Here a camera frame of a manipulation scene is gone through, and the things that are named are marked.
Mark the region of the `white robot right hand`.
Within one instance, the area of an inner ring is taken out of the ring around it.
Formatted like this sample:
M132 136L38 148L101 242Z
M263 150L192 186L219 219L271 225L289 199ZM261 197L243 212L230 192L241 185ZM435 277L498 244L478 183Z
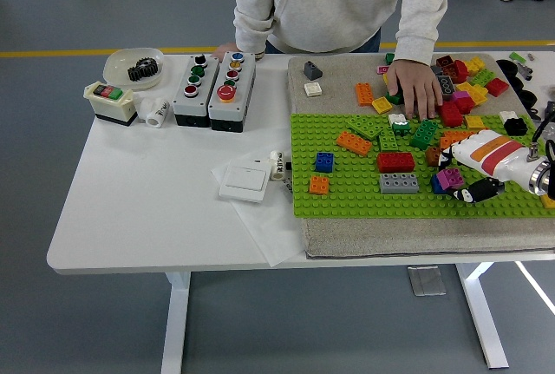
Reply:
M539 155L537 145L527 147L518 141L486 129L451 144L441 152L439 169L452 160L483 175L467 187L449 189L457 200L478 203L501 194L505 183L513 181L531 194L549 193L551 163Z

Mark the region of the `person's right hand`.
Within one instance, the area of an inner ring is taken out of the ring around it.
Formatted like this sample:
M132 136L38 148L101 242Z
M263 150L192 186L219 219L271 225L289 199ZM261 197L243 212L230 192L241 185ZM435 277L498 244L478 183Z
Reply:
M228 52L236 53L239 49L235 43L220 44L213 52L212 57L217 58L220 62L223 61L225 54Z

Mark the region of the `person's left hand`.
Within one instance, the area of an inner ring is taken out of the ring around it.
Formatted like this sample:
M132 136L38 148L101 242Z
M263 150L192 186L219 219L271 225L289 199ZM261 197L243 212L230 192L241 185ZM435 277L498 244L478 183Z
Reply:
M435 118L442 105L442 90L431 68L423 63L394 60L386 73L387 89L391 95L403 94L405 116L420 120Z

